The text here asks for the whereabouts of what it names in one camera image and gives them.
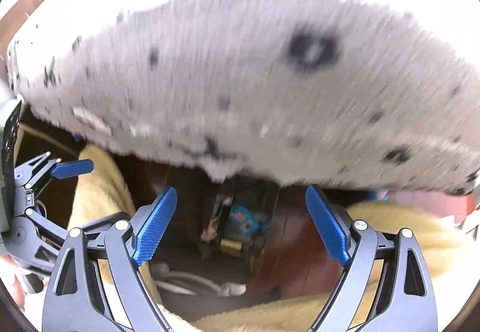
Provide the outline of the person's hand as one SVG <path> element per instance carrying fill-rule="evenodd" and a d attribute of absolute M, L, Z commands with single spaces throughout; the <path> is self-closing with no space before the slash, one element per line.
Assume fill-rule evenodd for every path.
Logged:
<path fill-rule="evenodd" d="M 24 311 L 25 294 L 17 278 L 18 272 L 20 272 L 19 267 L 10 256 L 0 257 L 1 280 L 12 299 Z"/>

